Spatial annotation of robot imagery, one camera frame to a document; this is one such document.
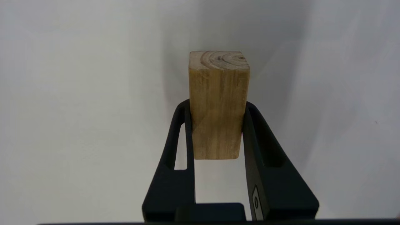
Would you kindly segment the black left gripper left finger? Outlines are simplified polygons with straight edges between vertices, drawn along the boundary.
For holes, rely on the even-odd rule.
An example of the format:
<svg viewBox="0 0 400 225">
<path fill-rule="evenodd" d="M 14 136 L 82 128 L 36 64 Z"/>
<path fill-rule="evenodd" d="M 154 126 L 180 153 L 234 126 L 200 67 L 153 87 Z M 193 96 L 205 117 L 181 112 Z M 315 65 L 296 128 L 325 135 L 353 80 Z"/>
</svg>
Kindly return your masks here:
<svg viewBox="0 0 400 225">
<path fill-rule="evenodd" d="M 181 126 L 185 127 L 185 170 L 175 170 L 176 152 Z M 195 204 L 195 169 L 190 101 L 181 102 L 175 109 L 161 158 L 144 202 L 145 222 L 172 222 L 176 209 Z"/>
</svg>

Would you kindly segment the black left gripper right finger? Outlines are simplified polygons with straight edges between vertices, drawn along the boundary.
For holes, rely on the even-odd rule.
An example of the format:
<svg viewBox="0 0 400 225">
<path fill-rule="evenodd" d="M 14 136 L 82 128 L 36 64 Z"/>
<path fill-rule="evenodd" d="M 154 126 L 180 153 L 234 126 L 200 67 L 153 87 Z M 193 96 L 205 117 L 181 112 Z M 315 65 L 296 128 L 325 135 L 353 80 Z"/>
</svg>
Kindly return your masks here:
<svg viewBox="0 0 400 225">
<path fill-rule="evenodd" d="M 252 219 L 314 219 L 318 199 L 250 102 L 246 103 L 242 134 Z"/>
</svg>

